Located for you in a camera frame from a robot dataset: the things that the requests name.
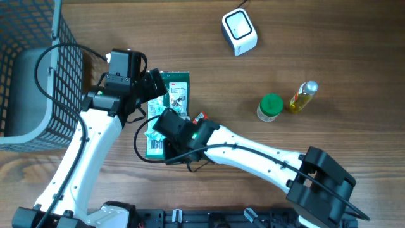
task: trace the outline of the cable clip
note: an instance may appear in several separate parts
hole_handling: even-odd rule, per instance
[[[80,140],[82,140],[83,139],[83,137],[80,137]],[[88,137],[87,139],[86,139],[86,142],[89,142],[90,141],[90,138]]]
[[[281,163],[281,168],[280,169],[285,169],[287,168],[287,165],[289,164],[289,161],[283,161],[283,163]]]
[[[56,199],[57,196],[58,195],[56,193],[54,193],[52,196],[52,199]],[[58,200],[63,200],[63,197],[65,197],[65,195],[61,195]]]

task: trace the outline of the oil bottle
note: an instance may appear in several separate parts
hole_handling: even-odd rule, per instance
[[[318,90],[318,84],[314,81],[305,82],[298,92],[291,98],[287,109],[292,113],[300,112],[306,104],[314,97]]]

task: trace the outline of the basket mesh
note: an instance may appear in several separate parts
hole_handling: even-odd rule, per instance
[[[22,51],[49,47],[52,44],[53,11],[54,3],[50,0],[0,1],[0,136],[5,133],[13,64]],[[58,21],[56,40],[59,39],[59,43],[76,43],[61,14]],[[79,112],[83,77],[82,52],[77,47],[59,47],[57,65],[50,67],[54,69],[55,77],[53,89],[48,90],[48,93]],[[0,144],[0,149],[27,152],[64,148],[69,145],[76,124],[77,119],[71,113],[54,104],[49,124],[35,139],[20,144]]]

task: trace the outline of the bottle cap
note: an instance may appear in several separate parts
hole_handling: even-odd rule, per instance
[[[318,90],[318,83],[314,81],[309,81],[306,83],[304,86],[304,93],[306,94],[315,94],[315,92]]]
[[[268,117],[275,117],[283,110],[283,99],[277,94],[267,94],[260,102],[260,110]]]

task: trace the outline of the white device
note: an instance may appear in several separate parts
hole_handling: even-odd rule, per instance
[[[235,9],[222,18],[222,34],[236,56],[254,48],[258,34],[244,9]]]

